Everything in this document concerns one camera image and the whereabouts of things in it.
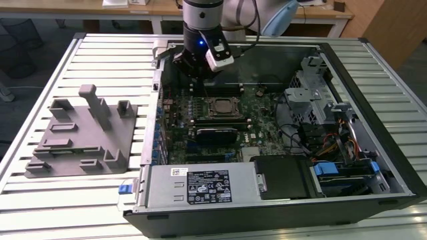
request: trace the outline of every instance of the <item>barcode sticker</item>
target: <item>barcode sticker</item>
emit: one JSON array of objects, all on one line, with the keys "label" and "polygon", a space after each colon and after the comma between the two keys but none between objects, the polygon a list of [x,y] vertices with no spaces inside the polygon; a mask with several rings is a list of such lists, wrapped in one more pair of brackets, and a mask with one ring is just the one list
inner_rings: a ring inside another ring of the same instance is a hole
[{"label": "barcode sticker", "polygon": [[188,168],[171,168],[171,176],[187,176]]}]

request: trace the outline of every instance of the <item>metal table surface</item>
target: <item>metal table surface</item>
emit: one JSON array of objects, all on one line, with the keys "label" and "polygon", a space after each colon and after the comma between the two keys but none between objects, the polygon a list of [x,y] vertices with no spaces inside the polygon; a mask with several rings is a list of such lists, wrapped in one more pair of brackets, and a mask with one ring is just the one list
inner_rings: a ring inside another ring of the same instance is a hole
[{"label": "metal table surface", "polygon": [[[176,35],[87,34],[74,39],[0,163],[0,239],[147,239],[118,209],[118,187],[139,176],[156,40]],[[262,41],[328,42],[379,118],[427,183],[427,108],[368,43],[340,38],[262,38]],[[55,98],[87,105],[82,84],[98,86],[108,104],[138,104],[130,171],[123,174],[24,177],[26,165],[52,116]],[[120,199],[134,205],[135,196]],[[184,239],[427,239],[427,202],[383,212],[356,224],[192,236]]]}]

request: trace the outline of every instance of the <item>wire mesh trash bin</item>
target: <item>wire mesh trash bin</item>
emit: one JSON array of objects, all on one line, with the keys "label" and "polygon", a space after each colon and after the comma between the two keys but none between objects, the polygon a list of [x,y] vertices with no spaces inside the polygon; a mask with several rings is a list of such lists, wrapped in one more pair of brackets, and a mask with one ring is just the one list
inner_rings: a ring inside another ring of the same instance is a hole
[{"label": "wire mesh trash bin", "polygon": [[38,69],[26,49],[12,35],[0,35],[0,69],[14,79],[30,76]]},{"label": "wire mesh trash bin", "polygon": [[0,24],[26,50],[42,47],[43,40],[31,19],[2,18]]}]

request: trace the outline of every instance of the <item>red wire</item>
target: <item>red wire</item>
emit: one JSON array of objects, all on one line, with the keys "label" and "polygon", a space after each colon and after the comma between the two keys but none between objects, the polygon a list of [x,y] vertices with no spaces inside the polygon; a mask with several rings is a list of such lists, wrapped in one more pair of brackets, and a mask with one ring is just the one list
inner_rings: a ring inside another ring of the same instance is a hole
[{"label": "red wire", "polygon": [[338,134],[336,134],[336,133],[330,133],[330,134],[327,134],[327,135],[324,136],[324,138],[323,138],[323,148],[324,148],[326,145],[327,145],[328,136],[334,136],[334,135],[338,135]]}]

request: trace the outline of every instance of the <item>power supply label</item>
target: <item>power supply label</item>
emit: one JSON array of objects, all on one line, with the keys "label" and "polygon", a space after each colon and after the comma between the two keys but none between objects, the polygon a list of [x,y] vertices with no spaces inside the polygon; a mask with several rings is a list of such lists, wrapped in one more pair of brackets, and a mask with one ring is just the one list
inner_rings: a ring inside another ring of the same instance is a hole
[{"label": "power supply label", "polygon": [[191,205],[232,202],[228,170],[187,172],[187,187]]}]

